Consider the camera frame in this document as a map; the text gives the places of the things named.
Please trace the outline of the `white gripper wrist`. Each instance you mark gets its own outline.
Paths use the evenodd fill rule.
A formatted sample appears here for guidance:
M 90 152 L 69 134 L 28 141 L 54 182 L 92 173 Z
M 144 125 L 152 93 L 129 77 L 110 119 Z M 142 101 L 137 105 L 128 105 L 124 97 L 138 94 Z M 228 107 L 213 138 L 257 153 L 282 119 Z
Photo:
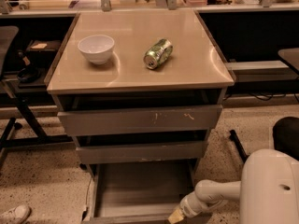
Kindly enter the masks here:
M 195 191 L 186 195 L 167 219 L 170 224 L 177 224 L 185 217 L 196 217 L 201 213 L 212 213 L 228 203 L 222 197 L 213 194 L 198 194 Z

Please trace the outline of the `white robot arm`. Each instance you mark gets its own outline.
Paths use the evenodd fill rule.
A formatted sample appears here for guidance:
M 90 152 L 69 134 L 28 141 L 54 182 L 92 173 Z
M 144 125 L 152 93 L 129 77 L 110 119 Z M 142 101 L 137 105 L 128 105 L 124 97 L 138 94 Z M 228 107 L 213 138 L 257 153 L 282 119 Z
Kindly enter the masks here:
M 299 224 L 299 161 L 274 149 L 253 152 L 239 181 L 198 182 L 168 218 L 176 224 L 236 200 L 240 224 Z

